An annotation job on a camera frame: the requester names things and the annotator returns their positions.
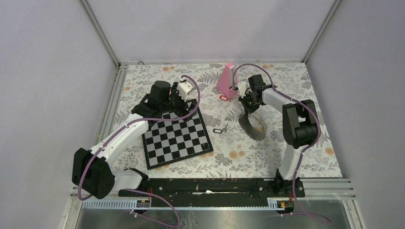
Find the floral patterned surface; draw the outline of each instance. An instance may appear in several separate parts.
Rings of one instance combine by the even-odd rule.
[[[328,131],[317,103],[307,68],[303,63],[260,64],[271,75],[279,90],[297,99],[315,101],[322,134],[315,147],[309,149],[303,159],[301,177],[341,177]],[[130,110],[150,92],[156,80],[169,83],[178,81],[186,74],[195,79],[200,87],[202,100],[200,110],[206,124],[214,152],[175,162],[170,165],[147,170],[142,138],[139,137],[114,163],[115,169],[135,167],[149,177],[166,178],[207,178],[207,177],[274,177],[284,156],[286,142],[282,135],[282,116],[271,106],[262,106],[256,112],[267,124],[266,138],[262,141],[251,139],[240,127],[237,119],[243,112],[237,96],[228,102],[219,99],[216,82],[225,64],[171,64],[171,65],[130,65],[114,128],[128,116]],[[238,71],[239,80],[247,81],[254,74],[264,73],[252,66]],[[190,98],[196,98],[194,91]],[[212,132],[228,124],[228,131],[222,134]]]

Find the key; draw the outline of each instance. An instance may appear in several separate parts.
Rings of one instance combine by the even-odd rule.
[[[222,129],[222,132],[226,133],[228,131],[228,124]]]

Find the white wall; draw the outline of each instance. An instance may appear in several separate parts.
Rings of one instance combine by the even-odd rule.
[[[0,1],[0,228],[54,229],[114,66],[79,1]]]
[[[89,0],[122,62],[301,60],[333,0]]]
[[[343,1],[308,63],[367,229],[404,228],[405,1]]]

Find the black and white checkered board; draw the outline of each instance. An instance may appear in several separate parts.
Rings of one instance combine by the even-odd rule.
[[[197,111],[188,122],[158,122],[142,135],[148,169],[213,151],[200,109]],[[177,118],[177,115],[164,114],[163,118]]]

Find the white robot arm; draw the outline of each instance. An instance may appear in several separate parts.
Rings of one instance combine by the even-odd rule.
[[[245,108],[245,115],[253,113],[261,105],[270,105],[283,115],[283,136],[287,147],[281,166],[276,172],[275,180],[280,184],[279,189],[290,188],[301,151],[316,139],[315,119],[301,105],[281,96],[271,88],[271,85],[266,85],[261,75],[250,77],[248,82],[237,84],[240,93],[239,101]],[[315,104],[312,100],[304,100],[302,103],[316,115]],[[248,133],[250,136],[255,136],[254,131],[257,130],[250,126],[246,127],[246,125],[250,125],[249,122],[241,123],[241,125],[247,133],[250,132]]]
[[[156,123],[144,118],[159,119],[168,112],[174,112],[182,117],[188,115],[195,107],[195,104],[192,104],[188,110],[184,108],[192,89],[189,82],[176,82],[170,86],[168,82],[156,81],[151,87],[150,94],[131,110],[128,118],[113,133],[90,150],[80,148],[76,151],[72,182],[79,185],[85,167],[93,155],[97,154],[82,182],[84,190],[101,199],[111,191],[137,189],[146,175],[136,169],[111,170],[113,163],[136,138]]]

